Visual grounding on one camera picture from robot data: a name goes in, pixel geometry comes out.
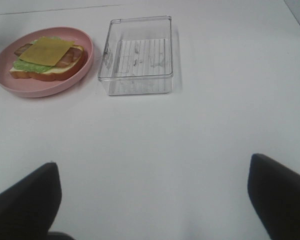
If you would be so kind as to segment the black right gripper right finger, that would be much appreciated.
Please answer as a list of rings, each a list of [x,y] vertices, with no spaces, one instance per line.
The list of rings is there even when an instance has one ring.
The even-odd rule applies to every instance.
[[[255,153],[250,160],[247,192],[272,240],[300,240],[300,174]]]

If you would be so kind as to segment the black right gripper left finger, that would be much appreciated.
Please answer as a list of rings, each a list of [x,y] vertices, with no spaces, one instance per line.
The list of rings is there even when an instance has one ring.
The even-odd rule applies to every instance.
[[[0,193],[0,240],[44,240],[61,199],[58,166],[45,163]]]

